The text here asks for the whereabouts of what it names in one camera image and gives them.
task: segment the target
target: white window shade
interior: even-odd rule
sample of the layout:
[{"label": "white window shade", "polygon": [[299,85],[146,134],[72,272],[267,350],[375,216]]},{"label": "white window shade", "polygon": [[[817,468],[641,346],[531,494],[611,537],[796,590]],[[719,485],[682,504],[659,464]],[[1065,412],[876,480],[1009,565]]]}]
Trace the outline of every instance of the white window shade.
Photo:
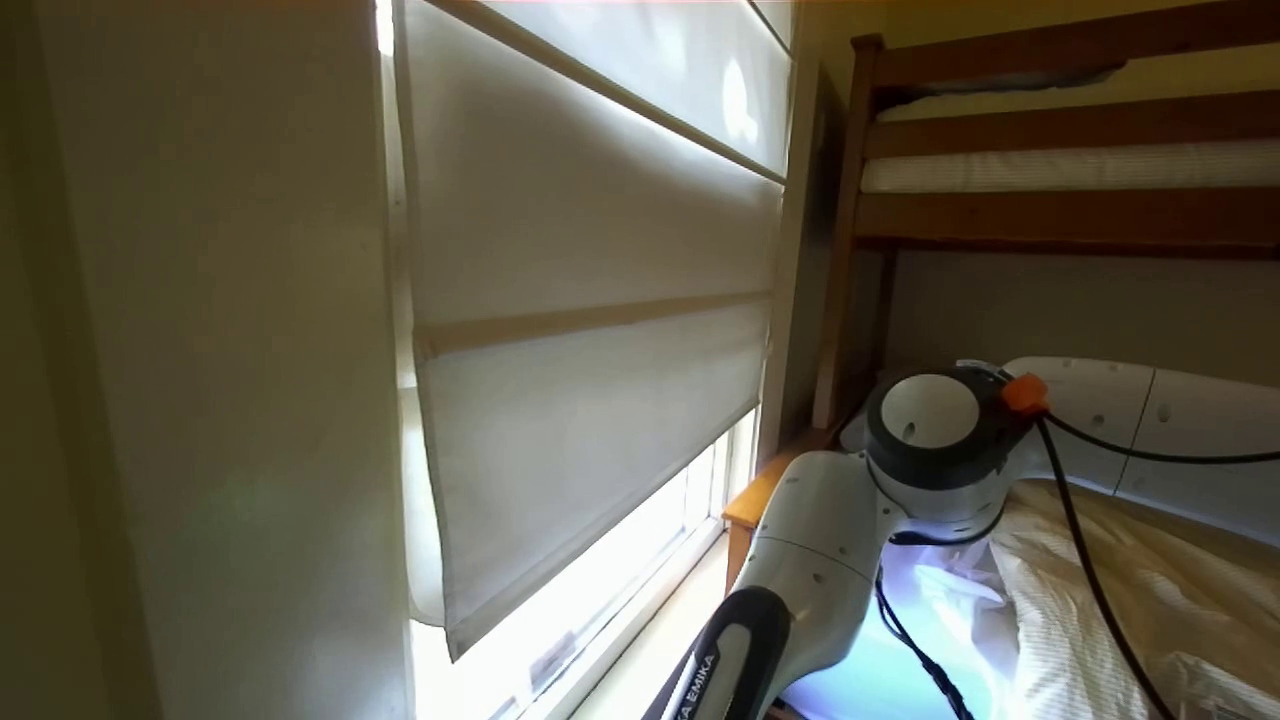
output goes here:
[{"label": "white window shade", "polygon": [[[793,62],[748,0],[483,3],[760,167],[786,174]],[[786,23],[786,0],[762,10]]]},{"label": "white window shade", "polygon": [[463,654],[755,404],[783,188],[433,3],[403,28],[409,557]]}]

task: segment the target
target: bed frame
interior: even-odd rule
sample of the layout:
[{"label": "bed frame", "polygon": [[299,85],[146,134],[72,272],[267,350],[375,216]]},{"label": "bed frame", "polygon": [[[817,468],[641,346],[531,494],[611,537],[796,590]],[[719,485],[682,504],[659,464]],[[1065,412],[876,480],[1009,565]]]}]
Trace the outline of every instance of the bed frame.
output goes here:
[{"label": "bed frame", "polygon": [[[957,80],[1087,73],[1139,58],[1273,39],[1280,39],[1274,0],[1218,0],[915,49],[885,49],[881,37],[850,39],[857,73],[844,117],[844,188],[834,204],[813,429],[841,429],[881,371],[895,254],[1280,256],[1280,188],[861,193],[873,155],[1280,142],[1280,92],[881,125],[885,109]],[[850,270],[867,260],[867,254],[885,254],[881,291],[850,287]],[[844,367],[844,335],[850,299],[862,297],[876,297],[873,359],[867,371],[850,381]]]}]

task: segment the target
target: wooden bunk bed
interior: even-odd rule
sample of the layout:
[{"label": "wooden bunk bed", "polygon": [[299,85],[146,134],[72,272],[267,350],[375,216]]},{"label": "wooden bunk bed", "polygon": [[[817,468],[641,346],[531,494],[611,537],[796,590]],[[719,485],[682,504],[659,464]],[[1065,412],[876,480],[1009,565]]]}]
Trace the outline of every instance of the wooden bunk bed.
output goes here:
[{"label": "wooden bunk bed", "polygon": [[[1256,144],[1280,142],[1280,85],[1268,92],[1215,92],[1177,101],[1118,101],[1072,109],[1020,109],[980,117],[891,120],[900,106],[938,88],[1026,85],[1106,78],[1130,62],[1215,51],[1280,39],[1280,3],[1218,0],[1169,13],[1113,17],[1087,23],[885,49],[881,37],[850,39],[857,73],[844,117],[844,167],[834,204],[834,250],[829,270],[825,335],[813,401],[813,434],[793,444],[829,444],[862,401],[885,359],[895,254],[1072,254],[1072,256],[1202,256],[1274,260],[1280,256],[1280,181],[1232,188],[867,188],[881,162],[961,155],[961,152],[1075,152],[1075,150],[1173,150],[1173,144]],[[881,291],[850,287],[850,270],[885,254]],[[850,381],[849,318],[876,297],[873,371]],[[793,455],[726,510],[733,570],[751,541],[768,494]]]}]

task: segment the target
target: window blind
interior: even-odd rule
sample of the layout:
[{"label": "window blind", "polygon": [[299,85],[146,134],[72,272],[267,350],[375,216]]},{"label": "window blind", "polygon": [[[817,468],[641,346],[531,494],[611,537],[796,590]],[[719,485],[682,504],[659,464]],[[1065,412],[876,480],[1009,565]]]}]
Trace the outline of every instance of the window blind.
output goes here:
[{"label": "window blind", "polygon": [[[755,28],[695,66],[762,51],[773,88],[786,62],[733,10]],[[689,58],[710,33],[682,3],[620,23],[657,17],[689,23]],[[409,474],[428,485],[409,494],[428,530],[409,565],[419,619],[459,655],[755,404],[783,197],[755,163],[777,163],[783,113],[755,117],[768,144],[738,144],[636,85],[677,120],[644,117],[422,0],[403,3],[395,66],[428,468]]]}]

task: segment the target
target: black cable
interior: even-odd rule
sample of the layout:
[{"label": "black cable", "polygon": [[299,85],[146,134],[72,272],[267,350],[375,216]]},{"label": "black cable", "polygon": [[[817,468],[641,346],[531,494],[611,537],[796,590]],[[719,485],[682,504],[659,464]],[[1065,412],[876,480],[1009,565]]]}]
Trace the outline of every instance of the black cable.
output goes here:
[{"label": "black cable", "polygon": [[900,644],[907,644],[907,654],[919,661],[919,668],[930,675],[930,684],[949,698],[957,720],[972,720],[965,693],[951,684],[951,675],[912,642],[907,623],[891,613],[889,594],[885,594],[885,578],[876,574],[876,608],[881,608],[881,623],[889,630],[889,636],[895,636]]},{"label": "black cable", "polygon": [[1274,464],[1280,451],[1234,451],[1234,455],[1177,455],[1177,451],[1145,451],[1145,448],[1124,448],[1124,444],[1113,444],[1113,441],[1101,441],[1101,436],[1087,436],[1083,429],[1060,420],[1047,412],[1047,424],[1083,441],[1083,444],[1095,444],[1095,448],[1106,448],[1106,451],[1118,451],[1118,455],[1137,455],[1137,461],[1151,461],[1151,464]]},{"label": "black cable", "polygon": [[1173,714],[1169,714],[1169,705],[1161,699],[1151,675],[1145,672],[1145,666],[1139,666],[1137,654],[1128,647],[1128,642],[1124,642],[1124,633],[1118,633],[1118,619],[1117,619],[1117,613],[1113,613],[1113,605],[1106,605],[1103,583],[1095,582],[1095,570],[1090,570],[1090,557],[1087,557],[1087,543],[1083,543],[1083,532],[1079,532],[1079,515],[1075,515],[1075,504],[1072,504],[1069,474],[1065,474],[1065,464],[1060,464],[1060,455],[1054,455],[1050,434],[1047,434],[1043,420],[1035,420],[1035,429],[1039,429],[1039,441],[1043,441],[1043,451],[1047,451],[1047,464],[1050,464],[1050,485],[1054,485],[1054,494],[1060,494],[1060,502],[1065,502],[1065,515],[1069,515],[1072,543],[1075,543],[1083,582],[1087,582],[1087,590],[1090,590],[1090,600],[1095,600],[1095,608],[1101,608],[1101,617],[1103,617],[1103,623],[1106,623],[1106,633],[1113,633],[1113,642],[1117,642],[1128,672],[1137,675],[1137,684],[1145,690],[1145,698],[1151,699],[1151,707],[1154,707],[1164,720],[1173,720]]}]

